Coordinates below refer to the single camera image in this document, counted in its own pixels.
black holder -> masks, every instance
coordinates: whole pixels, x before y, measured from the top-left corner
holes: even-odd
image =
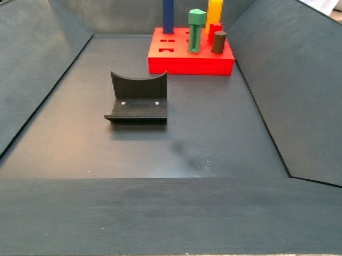
[[[150,79],[129,79],[110,72],[114,103],[110,122],[166,121],[166,73]]]

white surface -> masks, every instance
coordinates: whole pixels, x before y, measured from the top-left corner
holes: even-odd
[[[337,0],[300,0],[300,1],[325,15],[329,15],[336,3],[340,2]]]

red peg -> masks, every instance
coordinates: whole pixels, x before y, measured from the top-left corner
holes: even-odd
[[[212,24],[209,24],[208,42],[210,44],[213,43],[213,37],[214,37],[214,32],[216,31],[221,31],[221,23],[212,23]]]

red block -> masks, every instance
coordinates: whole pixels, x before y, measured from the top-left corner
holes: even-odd
[[[149,73],[229,76],[235,63],[229,44],[225,42],[223,54],[212,53],[210,48],[204,29],[200,52],[189,53],[188,28],[174,28],[173,34],[162,34],[162,28],[156,28],[148,52]]]

green peg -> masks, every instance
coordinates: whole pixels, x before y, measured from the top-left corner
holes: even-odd
[[[189,40],[188,51],[200,51],[200,32],[201,26],[205,24],[205,12],[198,9],[192,9],[188,12],[188,25],[189,25]]]

